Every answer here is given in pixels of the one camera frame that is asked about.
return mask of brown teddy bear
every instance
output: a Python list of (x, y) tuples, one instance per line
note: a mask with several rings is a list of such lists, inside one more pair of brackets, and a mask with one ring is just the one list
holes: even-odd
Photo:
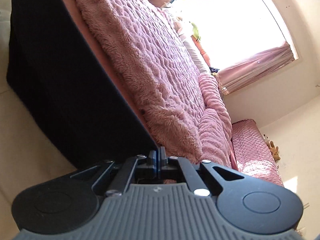
[(281, 158), (280, 158), (280, 156), (278, 154), (279, 147), (278, 146), (275, 147), (273, 141), (270, 141), (270, 143), (267, 142), (267, 145), (268, 145), (268, 148), (270, 149), (270, 152), (271, 152), (272, 157), (275, 160), (275, 162), (280, 160)]

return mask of window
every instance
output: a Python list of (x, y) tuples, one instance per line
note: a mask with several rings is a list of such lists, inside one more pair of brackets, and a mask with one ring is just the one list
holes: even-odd
[(177, 0), (174, 6), (197, 25), (214, 68), (227, 68), (286, 40), (263, 0)]

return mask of pink bed sheet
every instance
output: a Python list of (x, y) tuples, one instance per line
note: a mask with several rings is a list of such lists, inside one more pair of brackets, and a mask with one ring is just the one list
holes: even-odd
[(240, 172), (283, 186), (276, 163), (254, 120), (232, 125), (232, 143)]
[(155, 140), (168, 155), (231, 167), (231, 120), (168, 17), (147, 0), (76, 0)]

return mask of floor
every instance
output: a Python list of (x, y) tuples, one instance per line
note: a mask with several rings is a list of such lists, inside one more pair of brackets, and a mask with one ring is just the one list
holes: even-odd
[(285, 187), (297, 193), (305, 209), (298, 228), (305, 239), (320, 234), (320, 96), (260, 128), (279, 147), (279, 172)]
[(0, 0), (0, 239), (17, 233), (14, 197), (27, 187), (74, 170), (46, 138), (6, 82), (11, 0)]

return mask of bed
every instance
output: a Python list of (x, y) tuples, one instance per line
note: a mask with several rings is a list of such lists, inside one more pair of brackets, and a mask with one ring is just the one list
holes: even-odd
[(215, 78), (146, 0), (12, 0), (9, 50), (8, 83), (77, 168), (159, 146), (193, 163), (246, 163)]

